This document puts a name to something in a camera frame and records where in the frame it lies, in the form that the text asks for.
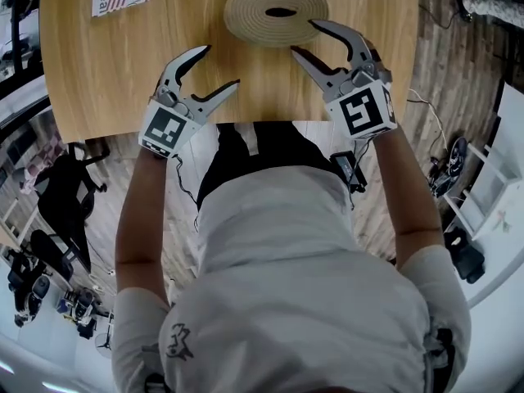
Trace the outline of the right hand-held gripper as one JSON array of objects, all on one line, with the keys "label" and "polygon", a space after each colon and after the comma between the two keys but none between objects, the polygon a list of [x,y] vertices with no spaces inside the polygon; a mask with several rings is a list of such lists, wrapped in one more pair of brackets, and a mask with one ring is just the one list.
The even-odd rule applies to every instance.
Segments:
[{"label": "right hand-held gripper", "polygon": [[374,138],[397,128],[392,76],[377,49],[358,30],[332,20],[309,20],[318,31],[342,42],[352,67],[331,69],[308,50],[291,46],[295,60],[322,90],[325,111],[350,139]]}]

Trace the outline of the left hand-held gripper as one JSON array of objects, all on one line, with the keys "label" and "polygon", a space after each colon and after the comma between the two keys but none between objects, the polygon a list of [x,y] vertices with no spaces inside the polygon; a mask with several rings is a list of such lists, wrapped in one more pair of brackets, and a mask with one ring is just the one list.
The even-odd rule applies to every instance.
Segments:
[{"label": "left hand-held gripper", "polygon": [[138,134],[142,147],[165,159],[173,158],[208,117],[237,91],[240,79],[224,84],[206,97],[192,94],[179,100],[175,95],[180,92],[183,76],[210,49],[210,45],[191,48],[166,65]]}]

